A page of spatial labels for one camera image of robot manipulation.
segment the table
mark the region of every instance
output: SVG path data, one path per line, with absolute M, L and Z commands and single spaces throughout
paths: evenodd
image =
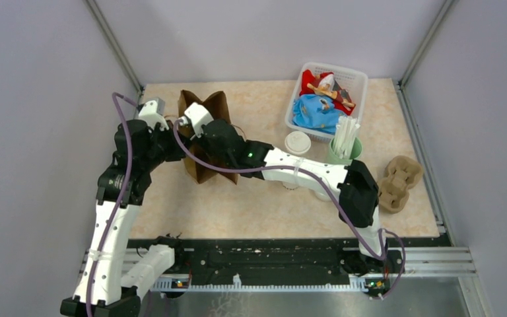
M 166 101 L 165 116 L 177 116 L 182 89 L 201 99 L 223 90 L 232 123 L 248 139 L 284 149 L 291 131 L 284 123 L 295 81 L 246 81 L 223 83 L 170 83 L 147 85 L 143 100 Z M 370 79 L 359 135 L 363 144 L 360 160 L 375 179 L 397 155 L 416 159 L 407 125 L 391 79 Z M 323 161 L 326 143 L 312 142 L 305 155 Z M 331 202 L 323 202 L 305 188 L 287 190 L 280 182 L 239 178 L 234 185 L 217 175 L 197 185 L 182 162 L 161 164 L 151 174 L 140 215 L 131 238 L 155 238 L 181 234 L 182 238 L 342 238 L 353 237 L 339 220 Z M 382 226 L 405 237 L 439 236 L 424 182 L 409 192 L 400 213 L 380 211 Z

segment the white wall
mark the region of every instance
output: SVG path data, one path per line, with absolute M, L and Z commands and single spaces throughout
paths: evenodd
M 507 316 L 507 1 L 460 1 L 408 91 L 453 234 Z
M 443 0 L 99 0 L 143 83 L 295 79 L 307 61 L 400 79 Z
M 82 1 L 0 0 L 0 316 L 59 316 L 73 294 L 113 90 L 136 95 Z

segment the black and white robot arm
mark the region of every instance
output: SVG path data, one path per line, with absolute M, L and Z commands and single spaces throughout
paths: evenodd
M 234 127 L 224 120 L 214 120 L 201 105 L 191 105 L 179 119 L 182 125 L 193 129 L 194 136 L 185 138 L 173 130 L 170 122 L 162 115 L 160 99 L 146 102 L 139 110 L 137 120 L 127 122 L 131 135 L 133 157 L 127 157 L 127 142 L 121 128 L 115 134 L 117 150 L 111 165 L 98 179 L 96 194 L 96 223 L 88 260 L 83 276 L 71 298 L 63 300 L 61 313 L 65 316 L 87 316 L 85 305 L 88 284 L 92 283 L 90 303 L 95 316 L 138 316 L 141 301 L 154 282 L 174 265 L 174 249 L 165 245 L 151 246 L 147 255 L 135 264 L 128 273 L 122 274 L 123 257 L 134 220 L 140 212 L 146 189 L 151 184 L 150 173 L 163 162 L 183 159 L 186 153 L 178 144 L 184 140 L 185 148 L 190 140 L 201 146 L 209 155 L 221 159 L 226 165 L 244 177 L 296 183 L 316 192 L 326 194 L 321 184 L 299 170 L 307 170 L 320 178 L 331 190 L 335 199 L 356 227 L 369 249 L 360 245 L 360 252 L 372 257 L 383 256 L 385 238 L 378 229 L 378 187 L 366 166 L 353 161 L 350 167 L 324 164 L 296 157 L 268 143 L 244 140 Z M 104 234 L 116 199 L 121 191 L 128 160 L 132 160 L 131 175 L 127 191 L 123 193 L 121 205 L 106 236 L 104 247 L 98 244 Z M 245 168 L 261 166 L 295 166 L 295 169 L 267 169 L 259 172 L 241 173 Z M 90 280 L 90 269 L 96 262 L 96 273 Z

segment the white plastic basket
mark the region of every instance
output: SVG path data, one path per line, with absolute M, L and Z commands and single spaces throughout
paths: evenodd
M 302 73 L 307 69 L 309 69 L 314 75 L 319 75 L 327 71 L 333 72 L 334 78 L 339 83 L 339 86 L 341 86 L 343 89 L 346 89 L 349 92 L 349 95 L 351 96 L 353 102 L 355 102 L 356 107 L 351 116 L 357 118 L 359 123 L 362 122 L 362 111 L 364 110 L 366 90 L 368 89 L 368 76 L 365 73 L 355 71 L 354 69 L 322 63 L 309 62 L 304 64 L 302 67 L 300 75 L 298 76 L 298 80 L 296 81 L 296 86 L 292 92 L 290 102 L 288 103 L 287 114 L 285 115 L 285 124 L 293 130 L 302 131 L 308 134 L 308 136 L 310 136 L 312 139 L 315 139 L 317 141 L 330 142 L 331 139 L 333 139 L 333 134 L 306 129 L 305 127 L 299 127 L 292 122 L 292 105 L 294 104 L 294 100 L 298 98 L 298 94 L 300 94 Z

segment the white lid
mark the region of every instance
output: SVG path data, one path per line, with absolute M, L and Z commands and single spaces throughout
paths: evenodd
M 287 151 L 294 155 L 303 155 L 308 152 L 312 142 L 307 134 L 302 131 L 290 132 L 285 138 Z

